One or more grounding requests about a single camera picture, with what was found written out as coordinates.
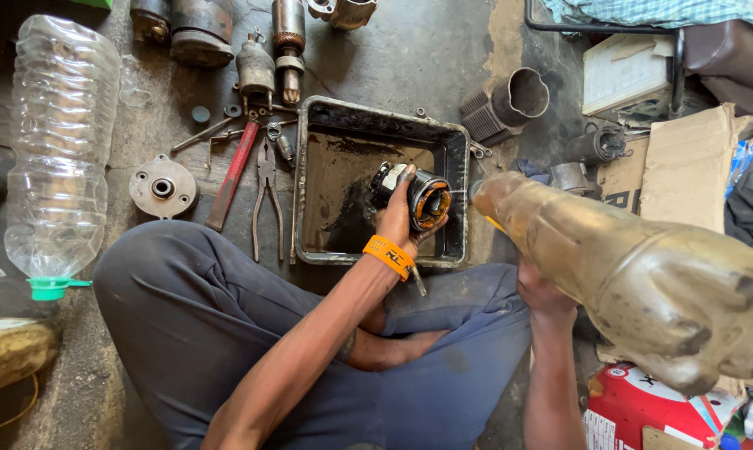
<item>red chisel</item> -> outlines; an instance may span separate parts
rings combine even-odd
[[[260,129],[260,124],[254,121],[249,121],[246,124],[245,130],[243,130],[243,136],[241,137],[241,143],[237,144],[237,150],[235,150],[235,157],[232,158],[227,176],[223,179],[221,189],[218,190],[216,200],[212,202],[212,208],[210,208],[210,215],[207,216],[207,222],[204,222],[204,226],[212,228],[218,232],[221,232],[223,228],[223,220],[226,220],[226,214],[229,211],[229,204],[231,198],[235,194],[235,188],[237,188],[237,182],[241,179],[241,173],[243,173],[243,166],[246,164],[246,158],[248,158],[248,152],[251,150],[251,146],[254,144],[254,136]]]

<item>finger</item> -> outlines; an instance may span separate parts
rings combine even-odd
[[[396,177],[396,189],[393,190],[393,194],[388,201],[388,208],[403,207],[407,208],[407,188],[410,186],[410,182],[416,176],[415,164],[408,164],[407,167],[402,170],[398,177]]]
[[[440,222],[436,223],[434,227],[432,227],[430,230],[426,230],[423,233],[421,233],[420,235],[418,235],[418,243],[421,243],[421,242],[427,240],[427,238],[429,238],[431,235],[434,235],[435,233],[437,233],[438,230],[440,230],[441,228],[443,228],[443,226],[448,221],[449,221],[449,215],[448,214],[444,215],[443,219],[441,219]]]

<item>stained floor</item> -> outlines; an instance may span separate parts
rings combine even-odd
[[[270,0],[235,0],[233,48],[240,48],[247,33],[258,26],[269,37]],[[128,0],[115,0],[106,11],[65,0],[14,2],[0,6],[0,173],[14,165],[10,145],[11,75],[18,26],[35,13],[72,18],[97,29],[111,39],[122,55],[141,61],[140,88],[153,100],[144,108],[119,104],[113,129],[109,185],[108,224],[103,248],[125,230],[151,220],[138,211],[128,195],[134,170],[171,144],[196,129],[190,110],[210,109],[211,122],[220,120],[222,107],[238,103],[231,90],[236,80],[234,64],[217,71],[193,70],[170,61],[164,48],[131,40]],[[459,122],[461,98],[491,75],[509,75],[522,65],[539,70],[550,88],[549,110],[532,122],[519,138],[494,149],[484,162],[489,173],[507,168],[517,155],[532,159],[542,168],[556,163],[562,145],[580,134],[584,121],[579,113],[582,98],[581,37],[537,33],[523,26],[522,0],[383,0],[369,25],[345,33],[307,16],[308,46],[304,53],[307,73],[303,97],[325,95],[347,102],[412,115],[416,108],[442,122]],[[292,135],[295,128],[286,128]],[[184,220],[203,223],[213,195],[225,175],[234,145],[217,148],[212,170],[203,167],[207,144],[200,143],[175,157],[191,170],[203,192],[201,200]],[[256,198],[256,164],[250,158],[241,185],[231,204],[223,235],[251,255],[251,210]],[[482,177],[474,162],[471,177]],[[290,236],[292,187],[290,173],[280,167],[277,190]],[[6,208],[0,202],[0,266],[8,276],[0,278],[0,316],[45,317],[63,328],[61,353],[54,366],[41,375],[39,403],[19,422],[0,429],[0,449],[158,449],[164,448],[161,432],[144,411],[131,389],[115,348],[101,319],[90,289],[73,289],[60,302],[33,302],[25,276],[3,250]],[[338,277],[325,276],[318,267],[276,258],[275,215],[271,207],[261,212],[261,262],[286,280],[309,291],[327,292]],[[514,258],[512,245],[474,211],[469,213],[468,265]],[[92,265],[75,278],[87,279]],[[590,349],[580,347],[577,366],[584,379],[595,360]],[[528,381],[525,359],[497,409],[480,448],[522,448],[522,405]],[[12,401],[28,400],[28,385],[8,387]]]

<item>plastic bottle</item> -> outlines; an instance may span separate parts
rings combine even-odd
[[[104,36],[46,15],[21,25],[16,50],[4,247],[33,300],[58,300],[90,284],[71,276],[104,238],[121,61]]]
[[[686,395],[753,378],[753,249],[505,172],[474,195],[622,353]]]

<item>hand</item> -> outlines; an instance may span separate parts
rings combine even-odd
[[[376,213],[376,232],[378,235],[395,243],[413,260],[418,256],[418,244],[440,230],[449,216],[444,218],[430,230],[423,233],[410,232],[410,211],[407,205],[407,188],[416,176],[416,167],[408,164],[397,177],[396,189],[388,201],[388,207]]]
[[[572,326],[577,318],[577,302],[544,278],[522,253],[518,256],[516,290],[537,320]]]

